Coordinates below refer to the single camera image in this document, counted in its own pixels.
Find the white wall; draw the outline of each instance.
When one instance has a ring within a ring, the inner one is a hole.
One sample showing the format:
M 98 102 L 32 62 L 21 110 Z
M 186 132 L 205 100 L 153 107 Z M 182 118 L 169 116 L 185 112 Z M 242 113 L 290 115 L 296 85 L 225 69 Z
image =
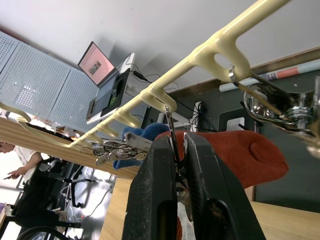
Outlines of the white wall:
M 162 75 L 254 2 L 0 0 L 0 28 L 73 64 L 91 41 L 116 64 L 135 52 L 145 75 Z M 241 36 L 237 45 L 252 66 L 318 47 L 319 9 L 319 0 L 292 0 Z M 209 79 L 203 70 L 193 69 L 176 82 L 185 88 Z

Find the orange sock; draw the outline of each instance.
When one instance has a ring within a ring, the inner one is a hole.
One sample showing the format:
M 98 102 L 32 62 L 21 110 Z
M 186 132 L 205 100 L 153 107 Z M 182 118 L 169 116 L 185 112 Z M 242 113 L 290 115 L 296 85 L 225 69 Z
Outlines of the orange sock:
M 184 157 L 184 132 L 175 132 L 180 160 Z M 196 134 L 211 143 L 243 188 L 279 179 L 289 170 L 278 147 L 261 134 L 246 130 Z M 168 135 L 167 131 L 157 138 Z

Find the laptop screen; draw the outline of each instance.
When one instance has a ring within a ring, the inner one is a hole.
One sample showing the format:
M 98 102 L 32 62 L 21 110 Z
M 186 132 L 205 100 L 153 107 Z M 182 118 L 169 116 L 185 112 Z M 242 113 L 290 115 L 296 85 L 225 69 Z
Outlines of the laptop screen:
M 91 42 L 78 66 L 97 86 L 101 85 L 103 80 L 116 70 L 94 42 Z

